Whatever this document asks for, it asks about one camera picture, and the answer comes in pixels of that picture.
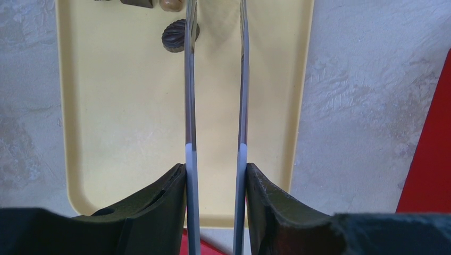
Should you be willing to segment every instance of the brown knob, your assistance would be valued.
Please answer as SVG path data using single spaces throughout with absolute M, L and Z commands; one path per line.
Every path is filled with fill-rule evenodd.
M 167 12 L 180 12 L 183 8 L 183 0 L 160 0 L 160 6 Z

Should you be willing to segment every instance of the tray rim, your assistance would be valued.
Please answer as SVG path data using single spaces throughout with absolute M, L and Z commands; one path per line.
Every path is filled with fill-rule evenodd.
M 296 75 L 294 75 L 295 80 L 299 81 L 299 96 L 298 100 L 294 102 L 294 107 L 291 107 L 290 110 L 293 111 L 289 114 L 289 116 L 296 116 L 296 118 L 293 120 L 297 124 L 292 125 L 290 128 L 296 128 L 294 132 L 292 132 L 292 141 L 290 141 L 290 144 L 286 147 L 290 147 L 291 153 L 290 160 L 287 160 L 287 162 L 284 164 L 285 166 L 288 166 L 290 171 L 289 174 L 286 174 L 285 178 L 281 180 L 281 186 L 282 189 L 286 187 L 287 192 L 291 190 L 291 179 L 293 177 L 293 168 L 294 168 L 294 162 L 295 162 L 295 155 L 296 155 L 296 145 L 297 145 L 297 139 L 298 139 L 298 130 L 299 130 L 299 121 L 300 121 L 300 114 L 302 109 L 302 101 L 303 101 L 303 94 L 304 94 L 304 84 L 305 84 L 305 74 L 307 69 L 307 58 L 308 58 L 308 49 L 310 46 L 310 36 L 311 36 L 311 27 L 312 27 L 312 21 L 313 21 L 313 10 L 314 10 L 314 2 L 315 0 L 303 0 L 306 1 L 306 5 L 309 6 L 308 10 L 306 10 L 306 13 L 308 13 L 308 19 L 306 19 L 307 23 L 305 25 L 306 31 L 302 34 L 302 36 L 305 38 L 305 48 L 299 49 L 299 52 L 304 53 L 304 57 L 300 58 L 297 57 L 298 61 L 294 65 L 295 70 L 301 70 Z M 82 214 L 79 209 L 78 205 L 79 203 L 86 203 L 87 198 L 82 194 L 82 192 L 77 192 L 72 187 L 71 183 L 74 182 L 74 179 L 78 180 L 79 177 L 76 174 L 73 174 L 73 171 L 69 171 L 69 165 L 74 166 L 73 162 L 74 160 L 71 158 L 72 153 L 77 153 L 77 151 L 80 150 L 78 143 L 76 142 L 76 137 L 71 137 L 70 134 L 74 133 L 71 132 L 71 130 L 76 130 L 75 125 L 71 125 L 74 123 L 74 120 L 71 120 L 68 116 L 68 112 L 74 112 L 75 110 L 75 104 L 73 103 L 75 94 L 71 93 L 73 90 L 68 89 L 68 86 L 64 86 L 64 84 L 69 80 L 70 82 L 73 82 L 76 80 L 76 72 L 77 70 L 74 68 L 74 66 L 68 67 L 67 63 L 73 62 L 73 54 L 70 53 L 70 51 L 63 51 L 64 47 L 69 47 L 72 45 L 72 34 L 69 32 L 71 29 L 64 30 L 63 27 L 71 27 L 70 22 L 65 22 L 65 26 L 62 26 L 62 23 L 64 22 L 64 18 L 61 18 L 63 15 L 68 15 L 70 13 L 69 10 L 64 10 L 64 5 L 70 5 L 69 0 L 55 0 L 55 12 L 56 12 L 56 30 L 57 30 L 57 47 L 58 47 L 58 55 L 59 55 L 59 75 L 60 75 L 60 96 L 61 96 L 61 111 L 62 111 L 62 120 L 63 120 L 63 141 L 64 141 L 64 159 L 65 159 L 65 173 L 66 173 L 66 190 L 68 194 L 68 200 L 72 208 L 75 212 L 78 214 Z M 231 225 L 228 224 L 228 219 L 223 218 L 216 218 L 213 219 L 211 217 L 205 217 L 204 220 L 201 219 L 201 228 L 224 228 L 224 229 L 230 229 L 233 228 L 233 219 L 231 221 Z M 248 222 L 247 222 L 247 215 L 245 219 L 245 225 L 247 228 Z

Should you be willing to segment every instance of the black plastic part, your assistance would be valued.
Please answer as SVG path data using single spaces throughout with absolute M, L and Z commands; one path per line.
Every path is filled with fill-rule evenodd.
M 123 4 L 134 5 L 138 7 L 153 8 L 152 0 L 121 0 Z
M 163 35 L 161 36 L 161 40 L 163 41 L 163 46 L 170 52 L 181 52 L 185 48 L 185 24 L 186 20 L 181 19 L 178 21 L 172 22 L 166 29 L 163 31 Z M 196 40 L 199 37 L 199 33 L 201 32 L 201 28 L 199 24 L 197 24 L 196 31 Z
M 451 254 L 451 216 L 325 215 L 246 168 L 252 254 Z
M 185 184 L 185 166 L 177 164 L 153 184 L 92 216 L 0 209 L 0 254 L 179 254 Z

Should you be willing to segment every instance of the red object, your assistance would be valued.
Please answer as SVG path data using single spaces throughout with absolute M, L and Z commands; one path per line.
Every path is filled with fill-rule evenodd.
M 396 212 L 451 213 L 451 50 Z
M 202 255 L 226 255 L 211 244 L 201 240 L 201 254 Z M 188 232 L 183 230 L 182 245 L 180 247 L 180 255 L 188 255 Z

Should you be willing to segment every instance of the metal blade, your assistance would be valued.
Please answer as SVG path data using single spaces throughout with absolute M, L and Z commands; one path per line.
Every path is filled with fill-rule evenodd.
M 197 30 L 197 0 L 188 0 L 185 24 L 185 124 L 187 218 L 190 255 L 200 255 L 199 190 L 197 184 L 196 114 L 194 101 L 194 44 Z
M 246 0 L 240 2 L 241 24 L 241 93 L 238 131 L 237 184 L 235 191 L 235 223 L 233 226 L 233 253 L 243 253 L 244 214 L 247 164 L 247 116 L 249 101 L 249 32 L 247 26 Z

